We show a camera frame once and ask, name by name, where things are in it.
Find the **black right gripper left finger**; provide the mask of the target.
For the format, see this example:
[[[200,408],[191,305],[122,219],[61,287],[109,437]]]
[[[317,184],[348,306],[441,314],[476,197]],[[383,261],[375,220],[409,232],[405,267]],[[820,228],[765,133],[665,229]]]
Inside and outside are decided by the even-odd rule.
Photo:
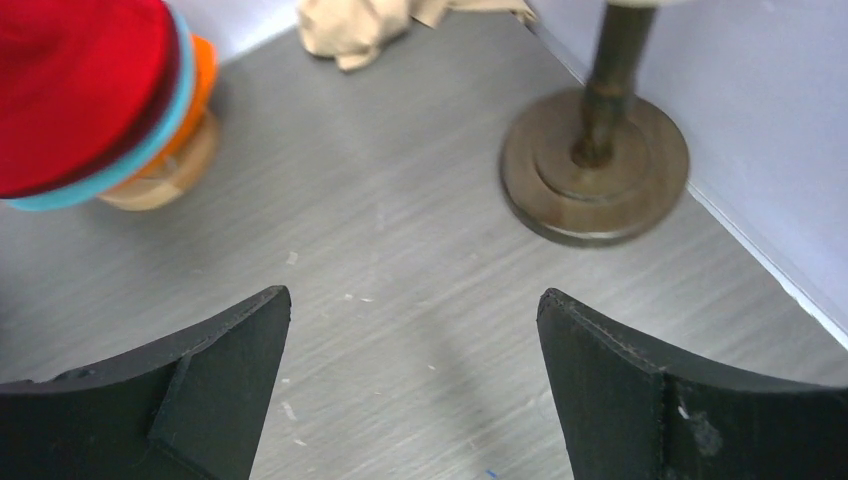
[[[272,286],[200,323],[43,382],[1,387],[5,479],[246,479],[291,297]]]

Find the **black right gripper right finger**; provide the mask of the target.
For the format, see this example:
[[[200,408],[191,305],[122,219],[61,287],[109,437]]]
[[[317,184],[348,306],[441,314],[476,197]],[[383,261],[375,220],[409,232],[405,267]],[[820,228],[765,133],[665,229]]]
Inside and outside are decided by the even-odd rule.
[[[577,479],[843,479],[847,391],[696,355],[556,289],[537,328]]]

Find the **wooden hat stand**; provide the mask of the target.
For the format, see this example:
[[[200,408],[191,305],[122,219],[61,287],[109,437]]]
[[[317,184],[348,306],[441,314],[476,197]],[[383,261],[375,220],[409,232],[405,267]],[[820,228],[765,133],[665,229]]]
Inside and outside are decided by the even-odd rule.
[[[162,167],[147,177],[129,180],[97,199],[120,210],[154,210],[177,200],[191,190],[211,166],[219,146],[217,117],[206,110],[188,140]]]

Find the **cyan bucket hat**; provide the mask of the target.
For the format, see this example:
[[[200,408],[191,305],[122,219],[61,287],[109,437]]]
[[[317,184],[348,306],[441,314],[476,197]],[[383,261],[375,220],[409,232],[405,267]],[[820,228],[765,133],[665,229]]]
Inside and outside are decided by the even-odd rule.
[[[168,110],[164,122],[154,130],[153,139],[150,143],[142,147],[142,157],[136,157],[134,160],[125,160],[118,166],[108,168],[104,173],[96,174],[77,184],[38,195],[18,199],[6,199],[4,201],[5,204],[17,210],[40,212],[67,208],[84,203],[129,179],[158,154],[163,152],[168,142],[176,137],[179,127],[183,124],[187,116],[193,98],[197,74],[192,36],[188,25],[183,16],[174,7],[170,4],[166,4],[165,7],[173,14],[175,24],[179,27],[182,34],[180,40],[182,81],[177,87],[176,100]]]

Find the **bright red bucket hat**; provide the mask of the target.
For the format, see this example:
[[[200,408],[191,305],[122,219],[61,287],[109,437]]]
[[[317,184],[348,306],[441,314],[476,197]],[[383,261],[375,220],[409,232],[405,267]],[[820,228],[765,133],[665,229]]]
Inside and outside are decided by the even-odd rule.
[[[2,198],[69,185],[129,149],[175,45],[162,1],[2,2]]]

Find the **orange bucket hat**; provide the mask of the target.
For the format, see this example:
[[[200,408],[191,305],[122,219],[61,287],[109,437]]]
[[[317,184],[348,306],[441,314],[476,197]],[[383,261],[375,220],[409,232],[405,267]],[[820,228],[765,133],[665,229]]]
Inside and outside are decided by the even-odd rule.
[[[193,34],[191,36],[197,77],[187,116],[183,124],[179,127],[176,137],[168,142],[164,151],[158,154],[140,171],[117,186],[125,184],[132,179],[150,176],[155,170],[162,167],[166,157],[175,154],[188,140],[195,128],[199,125],[204,112],[208,110],[208,102],[214,90],[218,73],[216,51],[207,40]]]

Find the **dark red bucket hat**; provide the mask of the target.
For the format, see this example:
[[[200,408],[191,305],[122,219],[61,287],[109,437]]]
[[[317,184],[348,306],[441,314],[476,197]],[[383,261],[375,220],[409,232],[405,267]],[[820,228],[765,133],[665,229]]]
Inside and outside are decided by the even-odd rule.
[[[74,167],[59,179],[26,190],[2,190],[2,199],[18,199],[55,191],[62,187],[77,184],[96,174],[104,173],[108,168],[118,166],[125,160],[142,157],[142,147],[150,143],[153,139],[154,130],[164,122],[168,110],[176,100],[177,87],[182,81],[180,47],[182,34],[175,24],[173,14],[168,9],[165,10],[165,27],[166,61],[158,85],[151,94],[147,105],[141,110],[138,118],[122,134],[122,137],[108,149],[91,160],[86,160],[81,166]]]

